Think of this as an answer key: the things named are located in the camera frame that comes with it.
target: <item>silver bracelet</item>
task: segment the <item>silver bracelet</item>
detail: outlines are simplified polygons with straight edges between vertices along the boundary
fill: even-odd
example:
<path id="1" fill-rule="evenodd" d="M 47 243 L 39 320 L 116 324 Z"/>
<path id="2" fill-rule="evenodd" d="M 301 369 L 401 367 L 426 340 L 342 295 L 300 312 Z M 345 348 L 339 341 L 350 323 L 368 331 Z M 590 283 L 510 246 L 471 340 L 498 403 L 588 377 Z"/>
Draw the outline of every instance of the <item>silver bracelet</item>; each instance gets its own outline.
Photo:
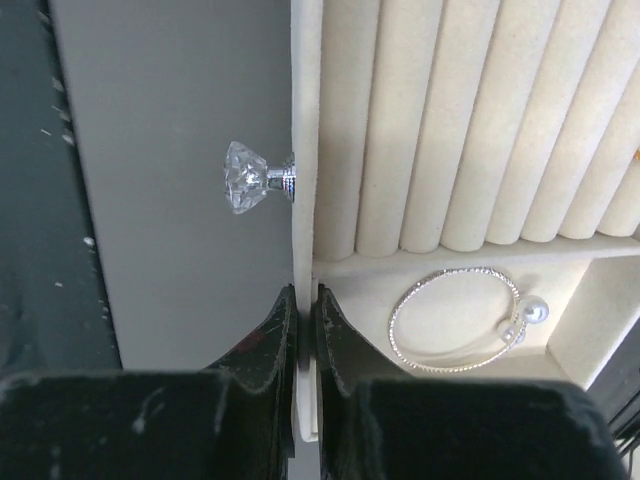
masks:
<path id="1" fill-rule="evenodd" d="M 424 363 L 416 362 L 407 358 L 396 343 L 395 327 L 398 321 L 398 315 L 402 310 L 402 307 L 413 297 L 416 293 L 422 290 L 427 285 L 436 281 L 439 278 L 448 277 L 451 275 L 459 275 L 461 273 L 479 273 L 483 275 L 490 275 L 502 283 L 504 283 L 511 292 L 512 305 L 511 313 L 508 320 L 500 322 L 498 329 L 502 340 L 505 342 L 505 346 L 491 355 L 489 358 L 463 365 L 457 365 L 453 367 L 436 367 L 433 365 L 425 365 Z M 541 323 L 549 316 L 549 306 L 547 303 L 539 297 L 526 296 L 521 298 L 520 292 L 516 287 L 513 280 L 511 280 L 504 273 L 495 270 L 490 267 L 469 267 L 469 268 L 456 268 L 438 270 L 432 274 L 418 280 L 414 283 L 396 302 L 391 314 L 389 315 L 389 343 L 395 354 L 402 360 L 403 363 L 411 368 L 417 368 L 432 373 L 459 373 L 467 370 L 473 370 L 474 368 L 480 368 L 487 365 L 498 358 L 502 357 L 505 353 L 511 350 L 515 345 L 522 342 L 526 334 L 527 325 L 529 323 Z"/>

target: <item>drawer knob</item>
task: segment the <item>drawer knob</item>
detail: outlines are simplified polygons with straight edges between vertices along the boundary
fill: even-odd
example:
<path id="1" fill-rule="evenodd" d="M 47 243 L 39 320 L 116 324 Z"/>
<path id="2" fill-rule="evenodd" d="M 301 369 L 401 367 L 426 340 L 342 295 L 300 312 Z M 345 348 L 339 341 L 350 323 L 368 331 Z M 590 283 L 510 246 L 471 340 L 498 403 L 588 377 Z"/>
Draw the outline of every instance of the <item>drawer knob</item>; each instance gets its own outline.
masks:
<path id="1" fill-rule="evenodd" d="M 270 168 L 260 155 L 231 142 L 224 163 L 225 193 L 231 210 L 241 214 L 256 206 L 271 190 L 281 190 L 294 201 L 296 166 L 293 155 L 280 168 Z"/>

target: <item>jewelry compartment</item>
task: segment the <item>jewelry compartment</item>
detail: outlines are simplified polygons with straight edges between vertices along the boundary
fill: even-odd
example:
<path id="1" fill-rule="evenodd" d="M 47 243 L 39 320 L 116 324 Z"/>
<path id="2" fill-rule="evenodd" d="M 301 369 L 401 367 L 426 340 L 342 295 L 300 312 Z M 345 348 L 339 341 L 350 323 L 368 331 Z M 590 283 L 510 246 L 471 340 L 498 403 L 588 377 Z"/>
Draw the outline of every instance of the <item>jewelry compartment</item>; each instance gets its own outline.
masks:
<path id="1" fill-rule="evenodd" d="M 635 0 L 293 0 L 302 315 L 324 283 L 400 363 L 398 298 L 437 270 L 492 267 L 551 314 L 456 375 L 588 388 L 640 316 L 638 23 Z M 445 351 L 490 334 L 508 301 L 500 282 L 456 275 L 416 295 L 398 331 Z M 313 359 L 297 395 L 312 440 Z"/>

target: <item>cream velvet insert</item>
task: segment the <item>cream velvet insert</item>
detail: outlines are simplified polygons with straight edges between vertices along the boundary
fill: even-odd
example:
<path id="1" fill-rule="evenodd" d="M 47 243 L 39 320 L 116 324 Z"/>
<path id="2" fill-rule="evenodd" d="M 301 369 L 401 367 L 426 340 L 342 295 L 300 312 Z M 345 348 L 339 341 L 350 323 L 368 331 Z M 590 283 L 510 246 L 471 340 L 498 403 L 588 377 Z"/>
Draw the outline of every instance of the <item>cream velvet insert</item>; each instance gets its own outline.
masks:
<path id="1" fill-rule="evenodd" d="M 640 2 L 322 13 L 316 258 L 593 235 L 640 141 Z"/>
<path id="2" fill-rule="evenodd" d="M 441 0 L 380 8 L 356 240 L 364 255 L 398 249 L 441 9 Z"/>
<path id="3" fill-rule="evenodd" d="M 602 217 L 598 231 L 614 237 L 628 237 L 639 225 L 640 156 L 636 156 Z"/>

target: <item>pearl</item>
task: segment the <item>pearl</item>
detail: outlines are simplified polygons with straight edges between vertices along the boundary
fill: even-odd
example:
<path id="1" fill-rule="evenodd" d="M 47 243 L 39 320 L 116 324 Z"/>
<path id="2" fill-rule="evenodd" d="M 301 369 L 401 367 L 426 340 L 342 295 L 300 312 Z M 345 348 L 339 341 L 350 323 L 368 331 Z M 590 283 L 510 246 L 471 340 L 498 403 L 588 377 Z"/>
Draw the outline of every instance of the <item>pearl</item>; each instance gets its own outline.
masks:
<path id="1" fill-rule="evenodd" d="M 498 324 L 498 334 L 504 343 L 511 343 L 513 337 L 518 333 L 518 328 L 511 323 L 509 320 L 503 320 Z M 526 333 L 523 331 L 520 336 L 518 336 L 518 340 L 516 340 L 516 345 L 519 345 L 524 341 Z"/>
<path id="2" fill-rule="evenodd" d="M 518 302 L 518 314 L 527 323 L 542 323 L 549 317 L 549 305 L 540 297 L 527 295 Z"/>

